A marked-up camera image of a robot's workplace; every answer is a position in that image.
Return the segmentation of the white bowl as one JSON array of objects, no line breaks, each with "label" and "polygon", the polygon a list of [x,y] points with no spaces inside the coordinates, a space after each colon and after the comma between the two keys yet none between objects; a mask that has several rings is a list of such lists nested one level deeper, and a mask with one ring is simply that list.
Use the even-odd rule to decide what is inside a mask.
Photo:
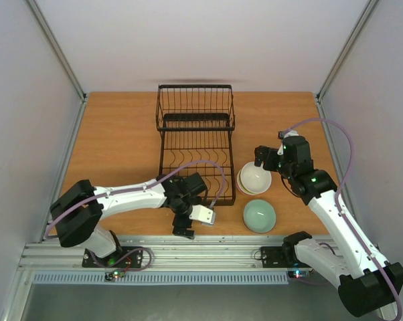
[{"label": "white bowl", "polygon": [[255,195],[269,190],[272,183],[271,173],[262,167],[256,167],[254,162],[246,163],[239,170],[238,175],[240,175],[242,185]]},{"label": "white bowl", "polygon": [[246,189],[242,186],[241,181],[240,181],[240,175],[236,175],[236,186],[239,189],[239,191],[245,195],[247,195]]}]

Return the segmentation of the black wire dish rack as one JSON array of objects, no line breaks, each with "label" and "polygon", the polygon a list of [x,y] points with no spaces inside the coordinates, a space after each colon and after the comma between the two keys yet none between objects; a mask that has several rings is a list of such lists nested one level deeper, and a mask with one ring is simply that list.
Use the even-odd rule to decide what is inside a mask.
[{"label": "black wire dish rack", "polygon": [[207,202],[231,206],[236,200],[232,133],[234,95],[229,84],[161,84],[156,125],[161,137],[159,174],[199,173]]}]

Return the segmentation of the lime green bowl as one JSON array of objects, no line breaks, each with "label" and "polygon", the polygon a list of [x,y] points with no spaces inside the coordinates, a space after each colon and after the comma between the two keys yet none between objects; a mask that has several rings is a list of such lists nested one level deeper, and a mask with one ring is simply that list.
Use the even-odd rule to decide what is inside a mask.
[{"label": "lime green bowl", "polygon": [[236,185],[237,185],[238,189],[239,189],[242,193],[244,193],[244,194],[246,194],[246,195],[255,195],[255,193],[248,191],[248,190],[242,185],[242,183],[240,182],[239,179],[237,179]]}]

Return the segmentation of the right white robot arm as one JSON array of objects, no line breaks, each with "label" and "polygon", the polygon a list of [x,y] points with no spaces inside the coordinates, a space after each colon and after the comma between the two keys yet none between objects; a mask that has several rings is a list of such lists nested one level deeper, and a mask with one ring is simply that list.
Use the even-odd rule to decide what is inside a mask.
[{"label": "right white robot arm", "polygon": [[395,303],[396,319],[400,320],[402,264],[391,263],[367,238],[331,176],[314,167],[305,137],[284,137],[280,148],[256,147],[254,164],[287,180],[291,191],[316,214],[341,251],[341,256],[336,256],[301,231],[283,239],[283,259],[289,265],[303,263],[316,270],[337,289],[342,304],[353,316]]}]

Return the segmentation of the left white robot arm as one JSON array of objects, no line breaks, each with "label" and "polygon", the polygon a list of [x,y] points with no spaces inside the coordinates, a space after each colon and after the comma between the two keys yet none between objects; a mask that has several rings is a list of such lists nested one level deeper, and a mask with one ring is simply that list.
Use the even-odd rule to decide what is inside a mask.
[{"label": "left white robot arm", "polygon": [[124,251],[116,234],[101,227],[103,219],[139,209],[167,208],[174,214],[172,233],[193,239],[193,221],[214,223],[214,210],[204,205],[207,192],[197,173],[161,175],[121,187],[94,187],[89,180],[81,180],[50,206],[50,213],[62,247],[81,245],[103,264],[114,266]]}]

